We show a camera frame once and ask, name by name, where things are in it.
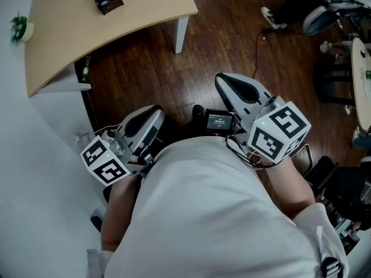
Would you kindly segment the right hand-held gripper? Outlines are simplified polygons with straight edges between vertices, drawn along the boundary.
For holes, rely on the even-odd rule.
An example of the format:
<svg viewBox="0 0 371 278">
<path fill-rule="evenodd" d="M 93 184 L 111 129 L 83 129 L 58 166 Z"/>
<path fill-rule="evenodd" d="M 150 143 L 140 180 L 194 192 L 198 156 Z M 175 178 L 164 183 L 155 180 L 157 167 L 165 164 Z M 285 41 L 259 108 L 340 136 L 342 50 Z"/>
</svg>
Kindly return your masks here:
<svg viewBox="0 0 371 278">
<path fill-rule="evenodd" d="M 311 124 L 291 101 L 270 92 L 255 79 L 239 74 L 217 74 L 215 87 L 224 105 L 242 119 L 249 135 L 247 146 L 273 164 L 291 154 L 308 134 Z M 245 114 L 256 114 L 245 117 Z"/>
</svg>

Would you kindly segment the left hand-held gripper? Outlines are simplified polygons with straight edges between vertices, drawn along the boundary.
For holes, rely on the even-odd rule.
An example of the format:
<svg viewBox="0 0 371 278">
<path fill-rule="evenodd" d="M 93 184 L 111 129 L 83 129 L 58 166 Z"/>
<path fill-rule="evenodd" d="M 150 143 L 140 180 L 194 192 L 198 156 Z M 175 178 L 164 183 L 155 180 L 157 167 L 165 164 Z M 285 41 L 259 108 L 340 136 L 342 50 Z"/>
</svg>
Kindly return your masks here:
<svg viewBox="0 0 371 278">
<path fill-rule="evenodd" d="M 142 107 L 129 114 L 119 124 L 119 132 L 106 130 L 80 153 L 87 171 L 104 186 L 129 175 L 145 177 L 154 163 L 150 145 L 164 119 L 160 105 Z"/>
</svg>

